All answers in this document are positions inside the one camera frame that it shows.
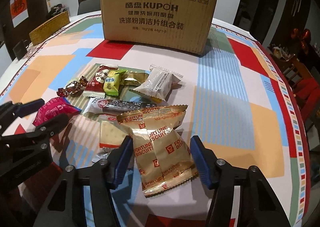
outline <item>candy wrapper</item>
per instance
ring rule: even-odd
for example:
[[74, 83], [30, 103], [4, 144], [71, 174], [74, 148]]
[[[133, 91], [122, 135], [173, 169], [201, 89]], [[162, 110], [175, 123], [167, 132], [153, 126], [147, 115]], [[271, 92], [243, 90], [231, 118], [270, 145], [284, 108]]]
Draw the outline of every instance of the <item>candy wrapper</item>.
[[[95, 163], [102, 158], [107, 158], [112, 150], [119, 148], [122, 144], [127, 132], [123, 126], [121, 126], [116, 117], [109, 115], [100, 115], [100, 143], [99, 153], [92, 158], [92, 162]], [[131, 157], [131, 161], [128, 168], [133, 168], [134, 155]]]
[[121, 75], [127, 70], [111, 70], [108, 72], [108, 76], [103, 85], [104, 92], [109, 96], [119, 96], [119, 86], [121, 81]]
[[84, 76], [81, 76], [79, 81], [73, 80], [68, 83], [65, 88], [59, 88], [57, 95], [60, 97], [68, 97], [69, 94], [78, 93], [87, 87], [88, 81]]
[[101, 99], [91, 98], [87, 104], [87, 107], [83, 110], [83, 113], [91, 112], [95, 114], [115, 114], [119, 115], [123, 112], [156, 107], [156, 104], [124, 101], [118, 99]]
[[108, 76], [108, 72], [117, 69], [118, 65], [101, 65], [94, 77], [88, 83], [86, 89], [83, 91], [83, 95], [104, 98], [106, 94], [103, 90], [103, 85]]
[[65, 98], [56, 97], [48, 101], [38, 110], [36, 118], [32, 124], [38, 126], [61, 113], [66, 113], [71, 117], [79, 111], [81, 111], [81, 109], [70, 105]]
[[133, 138], [133, 150], [145, 196], [179, 185], [197, 175], [187, 144], [175, 128], [187, 105], [155, 107], [118, 115]]
[[183, 76], [153, 64], [150, 66], [150, 71], [147, 80], [131, 91], [156, 103], [165, 101], [172, 85], [180, 82]]
[[121, 79], [120, 85], [140, 86], [146, 81], [149, 74], [145, 72], [126, 72]]

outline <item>pink candy package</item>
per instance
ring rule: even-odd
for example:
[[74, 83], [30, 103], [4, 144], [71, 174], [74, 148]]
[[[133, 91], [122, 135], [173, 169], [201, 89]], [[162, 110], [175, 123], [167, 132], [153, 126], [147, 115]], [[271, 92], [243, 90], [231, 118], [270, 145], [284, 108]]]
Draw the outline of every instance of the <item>pink candy package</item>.
[[81, 111], [81, 109], [73, 107], [65, 98], [56, 97], [48, 101], [38, 110], [36, 118], [32, 124], [39, 126], [43, 122], [52, 119], [61, 113], [66, 113], [71, 117], [79, 111]]

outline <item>brown cardboard box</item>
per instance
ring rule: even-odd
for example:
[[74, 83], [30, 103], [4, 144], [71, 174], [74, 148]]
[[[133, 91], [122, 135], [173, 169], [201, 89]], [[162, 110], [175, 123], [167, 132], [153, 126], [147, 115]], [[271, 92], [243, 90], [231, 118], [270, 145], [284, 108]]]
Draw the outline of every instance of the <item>brown cardboard box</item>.
[[217, 0], [101, 0], [104, 38], [201, 54]]

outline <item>table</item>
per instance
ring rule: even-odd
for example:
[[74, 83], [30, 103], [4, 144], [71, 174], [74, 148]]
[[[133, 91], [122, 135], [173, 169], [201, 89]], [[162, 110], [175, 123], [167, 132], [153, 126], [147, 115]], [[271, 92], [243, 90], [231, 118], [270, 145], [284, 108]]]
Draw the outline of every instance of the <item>table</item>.
[[[93, 76], [97, 63], [142, 71], [153, 63], [173, 70], [184, 77], [168, 103], [189, 105], [178, 128], [182, 138], [188, 143], [192, 135], [199, 135], [207, 148], [234, 166], [257, 165], [291, 226], [301, 226], [310, 192], [309, 157], [292, 91], [272, 58], [248, 32], [220, 20], [212, 22], [210, 44], [199, 57], [143, 44], [106, 42], [100, 12], [73, 17], [69, 25], [10, 65], [0, 79], [0, 101], [48, 101], [73, 77]], [[68, 98], [80, 108], [88, 101]], [[31, 131], [35, 115], [18, 118], [4, 134]], [[89, 166], [98, 151], [99, 123], [83, 114], [73, 117], [71, 123], [63, 149], [51, 145], [54, 162], [61, 167]], [[112, 192], [121, 226], [146, 227], [204, 226], [212, 195], [196, 178], [145, 198], [136, 166]], [[94, 226], [89, 188], [84, 189], [84, 196], [87, 223]], [[235, 187], [233, 226], [239, 198], [240, 188]]]

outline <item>white snack package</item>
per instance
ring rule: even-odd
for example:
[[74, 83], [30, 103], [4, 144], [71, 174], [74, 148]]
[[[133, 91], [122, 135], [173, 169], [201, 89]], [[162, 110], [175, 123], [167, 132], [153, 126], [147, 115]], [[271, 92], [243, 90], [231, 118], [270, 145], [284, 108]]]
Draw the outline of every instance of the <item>white snack package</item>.
[[150, 97], [155, 102], [165, 101], [171, 86], [183, 78], [181, 74], [153, 64], [150, 66], [150, 71], [147, 80], [132, 91]]

